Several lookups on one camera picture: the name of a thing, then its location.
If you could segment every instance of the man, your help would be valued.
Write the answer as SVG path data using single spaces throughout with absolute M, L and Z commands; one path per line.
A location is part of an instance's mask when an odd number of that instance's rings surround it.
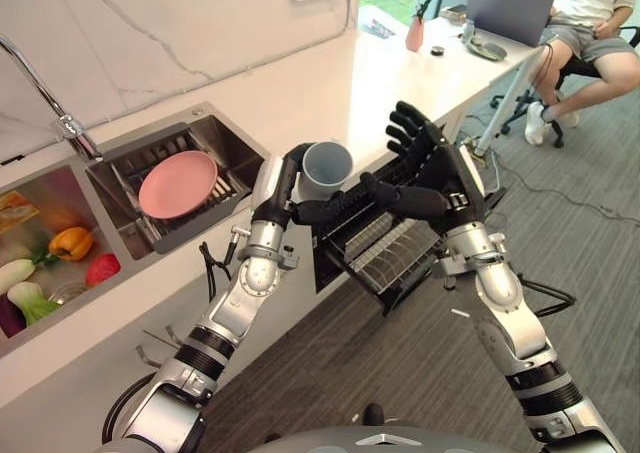
M 527 112 L 525 138 L 542 144 L 546 126 L 554 119 L 568 119 L 577 110 L 624 95 L 640 86 L 640 59 L 618 36 L 631 16 L 635 0 L 555 0 L 551 21 L 543 39 L 551 48 L 543 54 L 534 75 L 534 86 L 544 101 L 532 103 Z M 593 62 L 602 77 L 558 100 L 555 85 L 560 70 L 572 55 Z

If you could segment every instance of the shorts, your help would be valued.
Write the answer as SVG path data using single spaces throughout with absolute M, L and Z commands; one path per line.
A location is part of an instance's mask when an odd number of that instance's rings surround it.
M 594 38 L 593 29 L 587 26 L 551 24 L 542 32 L 542 42 L 556 37 L 565 43 L 578 58 L 592 62 L 609 53 L 630 52 L 637 55 L 624 38 L 616 36 L 599 40 Z

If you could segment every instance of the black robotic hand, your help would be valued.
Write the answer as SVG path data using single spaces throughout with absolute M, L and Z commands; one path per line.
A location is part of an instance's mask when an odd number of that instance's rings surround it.
M 460 151 L 440 128 L 412 105 L 398 102 L 387 126 L 397 141 L 387 147 L 403 160 L 407 185 L 391 185 L 363 173 L 360 180 L 374 201 L 391 213 L 426 220 L 439 235 L 484 218 L 484 198 Z

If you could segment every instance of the laptop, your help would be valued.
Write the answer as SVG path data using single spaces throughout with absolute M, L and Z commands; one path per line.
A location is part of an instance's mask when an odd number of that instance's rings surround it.
M 467 0 L 476 28 L 529 46 L 540 43 L 553 0 Z

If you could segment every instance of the chrome faucet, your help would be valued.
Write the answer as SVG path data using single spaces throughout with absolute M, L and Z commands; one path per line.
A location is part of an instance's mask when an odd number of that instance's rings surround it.
M 65 111 L 16 45 L 11 43 L 8 38 L 0 35 L 0 47 L 9 54 L 15 64 L 18 65 L 20 71 L 24 73 L 24 76 L 26 76 L 35 89 L 40 92 L 44 101 L 46 101 L 55 112 L 58 118 L 56 123 L 63 131 L 62 137 L 69 141 L 71 146 L 73 146 L 78 154 L 85 160 L 102 161 L 102 154 L 98 151 L 97 146 L 91 138 L 85 134 L 84 126 Z

